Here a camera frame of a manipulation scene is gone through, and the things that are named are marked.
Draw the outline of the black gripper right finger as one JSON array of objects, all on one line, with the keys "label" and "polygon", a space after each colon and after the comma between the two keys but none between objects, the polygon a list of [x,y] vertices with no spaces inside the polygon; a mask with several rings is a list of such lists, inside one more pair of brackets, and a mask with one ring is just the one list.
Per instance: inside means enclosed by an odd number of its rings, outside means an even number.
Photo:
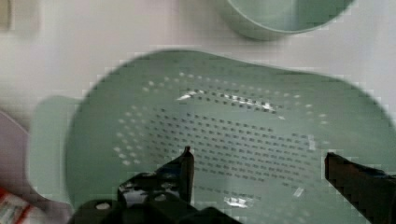
[{"label": "black gripper right finger", "polygon": [[371,224],[395,224],[395,177],[329,152],[326,180]]}]

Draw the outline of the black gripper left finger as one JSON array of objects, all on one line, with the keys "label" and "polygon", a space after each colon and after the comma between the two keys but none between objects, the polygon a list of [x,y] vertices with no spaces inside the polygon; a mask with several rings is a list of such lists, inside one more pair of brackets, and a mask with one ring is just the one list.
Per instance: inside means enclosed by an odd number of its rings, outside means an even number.
[{"label": "black gripper left finger", "polygon": [[145,201],[151,193],[167,192],[189,203],[194,178],[194,156],[191,147],[153,172],[143,172],[129,178],[118,187],[118,201],[134,205]]}]

